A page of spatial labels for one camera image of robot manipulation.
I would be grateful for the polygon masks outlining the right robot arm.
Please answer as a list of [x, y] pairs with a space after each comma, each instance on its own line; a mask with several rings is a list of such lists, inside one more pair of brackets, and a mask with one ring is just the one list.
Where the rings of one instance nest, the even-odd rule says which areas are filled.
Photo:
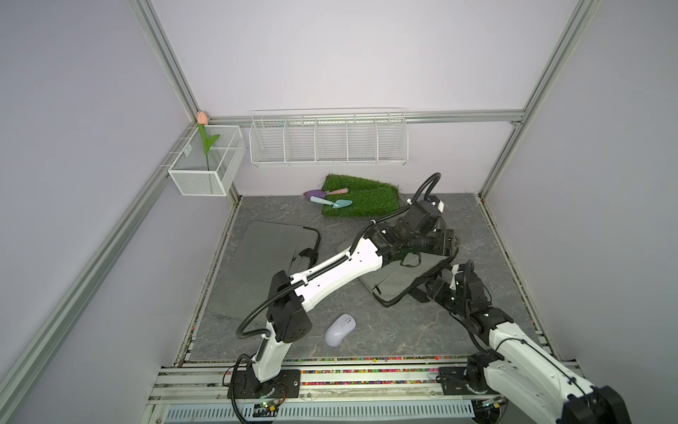
[[463, 325], [486, 349], [467, 362], [473, 392], [492, 390], [537, 423], [629, 423], [623, 397], [609, 386], [578, 376], [499, 307], [472, 261], [441, 261], [424, 277], [424, 293]]

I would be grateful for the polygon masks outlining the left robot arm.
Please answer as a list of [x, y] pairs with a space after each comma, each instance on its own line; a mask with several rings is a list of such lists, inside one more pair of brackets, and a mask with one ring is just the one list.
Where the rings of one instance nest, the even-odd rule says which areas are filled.
[[292, 344], [312, 330], [309, 312], [346, 284], [391, 263], [405, 263], [409, 255], [432, 254], [450, 263], [458, 241], [432, 193], [440, 179], [441, 173], [433, 173], [400, 210], [371, 220], [349, 247], [323, 263], [273, 275], [268, 298], [236, 330], [237, 338], [259, 337], [261, 344], [255, 355], [238, 356], [227, 384], [232, 399], [298, 397], [300, 372], [284, 371], [282, 363]]

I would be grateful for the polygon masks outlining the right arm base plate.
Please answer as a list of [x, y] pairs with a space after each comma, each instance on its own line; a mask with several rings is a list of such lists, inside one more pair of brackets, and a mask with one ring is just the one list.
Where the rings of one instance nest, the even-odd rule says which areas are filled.
[[465, 367], [439, 367], [435, 381], [441, 385], [444, 396], [486, 394], [471, 387]]

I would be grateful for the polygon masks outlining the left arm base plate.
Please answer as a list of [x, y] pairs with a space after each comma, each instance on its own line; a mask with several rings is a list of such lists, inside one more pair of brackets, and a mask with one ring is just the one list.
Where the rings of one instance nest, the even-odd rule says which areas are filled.
[[298, 369], [282, 369], [272, 379], [261, 382], [251, 367], [239, 369], [226, 383], [229, 394], [236, 399], [296, 399], [301, 388]]

